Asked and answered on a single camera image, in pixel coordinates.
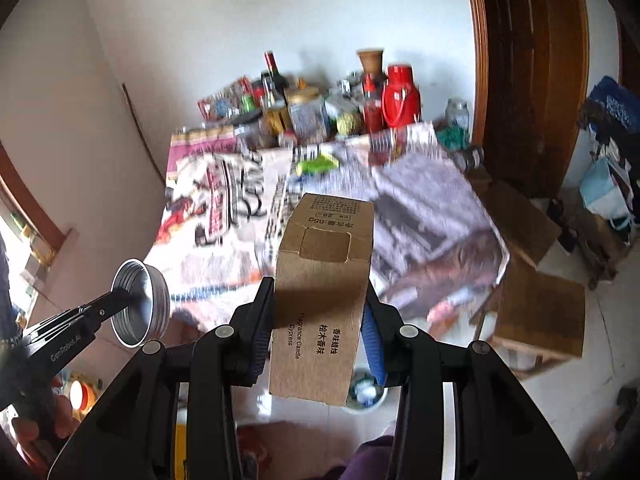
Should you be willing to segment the person's left hand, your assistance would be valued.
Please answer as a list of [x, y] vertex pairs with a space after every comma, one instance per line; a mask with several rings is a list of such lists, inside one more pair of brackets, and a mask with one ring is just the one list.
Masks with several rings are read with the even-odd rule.
[[[80, 421], [74, 416], [74, 410], [70, 399], [61, 393], [64, 382], [58, 375], [52, 379], [53, 434], [58, 439], [65, 441], [78, 428]], [[32, 469], [48, 469], [53, 463], [53, 452], [50, 451], [50, 443], [43, 435], [39, 420], [29, 418], [26, 415], [17, 415], [12, 419], [12, 429], [16, 448]]]

